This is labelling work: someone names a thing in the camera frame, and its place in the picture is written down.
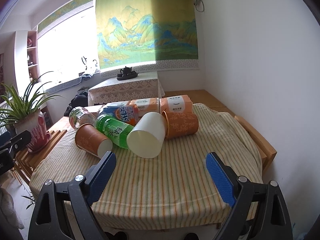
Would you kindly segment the blue orange Arctic Ocean bottle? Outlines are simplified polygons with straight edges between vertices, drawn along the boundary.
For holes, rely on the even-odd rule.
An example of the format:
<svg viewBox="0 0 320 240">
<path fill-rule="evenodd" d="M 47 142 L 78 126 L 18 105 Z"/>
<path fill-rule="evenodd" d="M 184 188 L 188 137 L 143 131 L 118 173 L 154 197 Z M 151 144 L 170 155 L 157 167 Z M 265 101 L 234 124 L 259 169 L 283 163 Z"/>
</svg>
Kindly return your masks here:
<svg viewBox="0 0 320 240">
<path fill-rule="evenodd" d="M 139 122 L 138 107 L 129 101 L 107 103 L 99 110 L 99 115 L 105 114 L 132 126 Z"/>
</svg>

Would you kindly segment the orange paper cup white inside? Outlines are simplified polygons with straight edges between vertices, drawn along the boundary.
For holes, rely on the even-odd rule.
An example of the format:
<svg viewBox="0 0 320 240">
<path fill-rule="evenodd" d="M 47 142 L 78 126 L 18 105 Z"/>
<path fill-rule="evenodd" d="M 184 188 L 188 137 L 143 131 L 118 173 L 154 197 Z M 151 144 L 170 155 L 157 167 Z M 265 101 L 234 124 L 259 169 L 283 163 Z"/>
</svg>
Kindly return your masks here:
<svg viewBox="0 0 320 240">
<path fill-rule="evenodd" d="M 79 127 L 75 134 L 75 144 L 78 148 L 100 159 L 113 148 L 111 139 L 99 132 L 92 124 L 83 124 Z"/>
</svg>

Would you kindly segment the orange patterned paper cup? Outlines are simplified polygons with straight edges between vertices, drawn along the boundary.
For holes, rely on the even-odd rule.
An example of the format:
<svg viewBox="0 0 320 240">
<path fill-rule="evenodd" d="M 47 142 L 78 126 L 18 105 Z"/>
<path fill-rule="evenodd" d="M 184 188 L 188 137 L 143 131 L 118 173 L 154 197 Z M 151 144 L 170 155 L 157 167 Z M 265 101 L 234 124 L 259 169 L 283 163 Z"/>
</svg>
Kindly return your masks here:
<svg viewBox="0 0 320 240">
<path fill-rule="evenodd" d="M 166 139 L 195 134 L 199 129 L 199 120 L 194 113 L 162 112 L 167 124 Z"/>
</svg>

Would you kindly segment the wooden slatted plant stand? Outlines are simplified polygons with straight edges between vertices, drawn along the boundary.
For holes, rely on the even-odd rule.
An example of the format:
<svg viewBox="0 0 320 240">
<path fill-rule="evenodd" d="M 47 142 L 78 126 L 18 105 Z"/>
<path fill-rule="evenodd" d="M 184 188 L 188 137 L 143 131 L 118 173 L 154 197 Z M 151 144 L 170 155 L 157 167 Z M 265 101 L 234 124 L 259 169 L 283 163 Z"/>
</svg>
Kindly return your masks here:
<svg viewBox="0 0 320 240">
<path fill-rule="evenodd" d="M 50 131 L 50 141 L 44 148 L 36 153 L 30 153 L 27 148 L 19 151 L 14 160 L 14 168 L 11 170 L 14 177 L 27 185 L 30 183 L 31 175 L 43 159 L 53 150 L 55 145 L 63 138 L 67 130 Z"/>
</svg>

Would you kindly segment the striped yellow table cloth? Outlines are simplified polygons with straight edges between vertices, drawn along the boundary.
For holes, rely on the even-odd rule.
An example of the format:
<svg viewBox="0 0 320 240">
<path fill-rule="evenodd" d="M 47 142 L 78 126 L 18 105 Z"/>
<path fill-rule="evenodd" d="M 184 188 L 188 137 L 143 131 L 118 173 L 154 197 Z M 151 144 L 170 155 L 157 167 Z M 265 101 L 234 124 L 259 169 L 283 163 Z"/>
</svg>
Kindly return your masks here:
<svg viewBox="0 0 320 240">
<path fill-rule="evenodd" d="M 160 154 L 140 158 L 114 147 L 116 168 L 92 210 L 102 228 L 162 230 L 221 223 L 230 208 L 206 168 L 215 152 L 237 175 L 262 181 L 260 153 L 227 112 L 196 103 L 196 134 L 166 140 Z"/>
</svg>

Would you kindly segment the red white flower pot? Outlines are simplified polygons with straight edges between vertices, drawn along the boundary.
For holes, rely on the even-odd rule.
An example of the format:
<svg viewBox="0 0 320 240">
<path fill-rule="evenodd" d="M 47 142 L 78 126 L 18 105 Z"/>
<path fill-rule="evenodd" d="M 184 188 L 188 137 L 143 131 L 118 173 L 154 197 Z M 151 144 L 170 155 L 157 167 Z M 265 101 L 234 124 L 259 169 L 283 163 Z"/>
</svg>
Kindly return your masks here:
<svg viewBox="0 0 320 240">
<path fill-rule="evenodd" d="M 44 114 L 40 109 L 14 124 L 14 128 L 17 134 L 20 134 L 23 131 L 30 132 L 31 141 L 27 144 L 29 153 L 39 152 L 46 147 L 51 139 L 51 134 L 47 132 Z"/>
</svg>

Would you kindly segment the green tea plastic bottle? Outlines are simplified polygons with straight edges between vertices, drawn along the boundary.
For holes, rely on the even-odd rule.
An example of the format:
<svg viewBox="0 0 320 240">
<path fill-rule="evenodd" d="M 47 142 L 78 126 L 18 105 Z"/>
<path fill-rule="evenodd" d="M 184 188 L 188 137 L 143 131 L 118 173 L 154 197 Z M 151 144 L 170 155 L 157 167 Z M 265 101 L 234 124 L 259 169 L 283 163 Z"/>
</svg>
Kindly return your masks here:
<svg viewBox="0 0 320 240">
<path fill-rule="evenodd" d="M 133 130 L 133 126 L 122 122 L 110 115 L 103 114 L 95 121 L 96 129 L 106 135 L 120 148 L 128 149 L 127 136 Z"/>
</svg>

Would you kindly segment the black bag on floor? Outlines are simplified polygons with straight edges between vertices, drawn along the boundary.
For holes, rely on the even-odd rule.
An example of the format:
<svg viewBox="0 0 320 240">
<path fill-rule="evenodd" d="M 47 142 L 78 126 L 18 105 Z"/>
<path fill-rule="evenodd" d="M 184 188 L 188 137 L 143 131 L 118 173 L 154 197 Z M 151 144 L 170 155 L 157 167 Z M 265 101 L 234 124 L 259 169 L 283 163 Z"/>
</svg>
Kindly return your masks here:
<svg viewBox="0 0 320 240">
<path fill-rule="evenodd" d="M 79 90 L 76 96 L 71 100 L 63 116 L 69 116 L 75 107 L 88 106 L 88 90 Z"/>
</svg>

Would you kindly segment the green spider plant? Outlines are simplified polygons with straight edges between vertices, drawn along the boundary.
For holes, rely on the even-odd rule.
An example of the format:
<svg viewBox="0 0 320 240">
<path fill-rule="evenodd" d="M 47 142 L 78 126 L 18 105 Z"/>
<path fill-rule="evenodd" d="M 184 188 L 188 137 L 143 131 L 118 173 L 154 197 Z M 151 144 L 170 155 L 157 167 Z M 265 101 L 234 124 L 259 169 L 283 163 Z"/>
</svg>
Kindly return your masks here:
<svg viewBox="0 0 320 240">
<path fill-rule="evenodd" d="M 30 81 L 23 95 L 18 94 L 14 85 L 1 83 L 5 89 L 4 94 L 1 94 L 1 99 L 8 105 L 8 108 L 1 107 L 1 128 L 17 124 L 39 110 L 47 101 L 61 97 L 58 94 L 50 94 L 43 90 L 43 86 L 50 83 L 50 81 L 40 83 L 40 79 L 48 73 L 51 73 L 51 71 L 45 72 Z"/>
</svg>

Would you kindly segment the orange tissue pack right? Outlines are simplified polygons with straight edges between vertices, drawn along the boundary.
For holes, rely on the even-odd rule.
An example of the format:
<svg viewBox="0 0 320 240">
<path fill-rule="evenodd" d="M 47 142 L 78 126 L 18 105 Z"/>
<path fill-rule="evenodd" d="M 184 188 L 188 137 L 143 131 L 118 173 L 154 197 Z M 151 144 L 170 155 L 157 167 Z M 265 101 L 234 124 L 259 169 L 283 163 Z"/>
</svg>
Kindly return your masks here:
<svg viewBox="0 0 320 240">
<path fill-rule="evenodd" d="M 192 113 L 193 102 L 187 95 L 176 95 L 159 100 L 160 113 L 163 111 L 171 113 Z"/>
</svg>

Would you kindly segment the orange tissue pack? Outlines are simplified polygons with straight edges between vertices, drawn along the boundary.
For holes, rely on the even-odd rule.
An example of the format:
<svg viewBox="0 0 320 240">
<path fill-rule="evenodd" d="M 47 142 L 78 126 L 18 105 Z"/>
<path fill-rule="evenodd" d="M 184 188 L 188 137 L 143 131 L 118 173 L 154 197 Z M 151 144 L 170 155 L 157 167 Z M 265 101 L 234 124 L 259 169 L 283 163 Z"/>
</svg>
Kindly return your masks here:
<svg viewBox="0 0 320 240">
<path fill-rule="evenodd" d="M 192 113 L 193 102 L 187 95 L 176 95 L 159 100 L 160 113 L 163 111 L 171 113 Z"/>
<path fill-rule="evenodd" d="M 159 98 L 135 99 L 130 101 L 130 105 L 137 106 L 140 118 L 146 113 L 159 113 Z"/>
</svg>

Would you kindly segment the orange tissue pack left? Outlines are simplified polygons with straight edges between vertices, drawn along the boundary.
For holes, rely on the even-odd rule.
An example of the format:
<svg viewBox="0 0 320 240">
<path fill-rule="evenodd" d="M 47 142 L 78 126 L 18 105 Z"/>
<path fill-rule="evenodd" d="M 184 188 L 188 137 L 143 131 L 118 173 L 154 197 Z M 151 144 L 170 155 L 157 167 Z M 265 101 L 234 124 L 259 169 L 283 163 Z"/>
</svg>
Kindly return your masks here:
<svg viewBox="0 0 320 240">
<path fill-rule="evenodd" d="M 159 98 L 135 99 L 130 101 L 130 105 L 137 106 L 140 118 L 146 113 L 159 113 Z"/>
</svg>

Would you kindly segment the lace covered low table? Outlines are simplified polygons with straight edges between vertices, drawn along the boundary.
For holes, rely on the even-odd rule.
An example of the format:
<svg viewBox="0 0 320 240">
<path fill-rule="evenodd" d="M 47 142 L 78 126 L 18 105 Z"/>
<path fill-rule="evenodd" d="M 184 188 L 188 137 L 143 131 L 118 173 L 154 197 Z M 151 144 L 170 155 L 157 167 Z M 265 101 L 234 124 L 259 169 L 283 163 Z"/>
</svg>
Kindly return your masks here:
<svg viewBox="0 0 320 240">
<path fill-rule="evenodd" d="M 139 73 L 137 77 L 119 81 L 112 77 L 88 90 L 88 105 L 133 99 L 162 98 L 165 92 L 157 72 Z"/>
</svg>

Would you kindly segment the black teapot on tray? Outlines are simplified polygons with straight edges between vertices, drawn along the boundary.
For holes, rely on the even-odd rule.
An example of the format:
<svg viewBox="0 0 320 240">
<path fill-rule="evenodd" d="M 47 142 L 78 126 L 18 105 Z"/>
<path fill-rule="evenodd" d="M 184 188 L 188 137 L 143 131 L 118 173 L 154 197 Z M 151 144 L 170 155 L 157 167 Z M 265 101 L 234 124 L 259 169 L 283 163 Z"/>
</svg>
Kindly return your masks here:
<svg viewBox="0 0 320 240">
<path fill-rule="evenodd" d="M 132 67 L 124 67 L 120 70 L 120 73 L 117 74 L 117 80 L 123 81 L 128 79 L 133 79 L 138 76 L 138 73 L 132 69 Z"/>
</svg>

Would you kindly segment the green landscape painting curtain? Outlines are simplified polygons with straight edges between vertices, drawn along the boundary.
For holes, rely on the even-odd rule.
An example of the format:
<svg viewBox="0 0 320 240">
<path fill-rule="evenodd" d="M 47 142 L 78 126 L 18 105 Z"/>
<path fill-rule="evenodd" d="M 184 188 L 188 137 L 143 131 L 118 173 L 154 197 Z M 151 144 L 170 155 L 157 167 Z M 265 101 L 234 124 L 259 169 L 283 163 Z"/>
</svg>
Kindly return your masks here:
<svg viewBox="0 0 320 240">
<path fill-rule="evenodd" d="M 193 0 L 95 0 L 102 70 L 199 67 Z"/>
</svg>

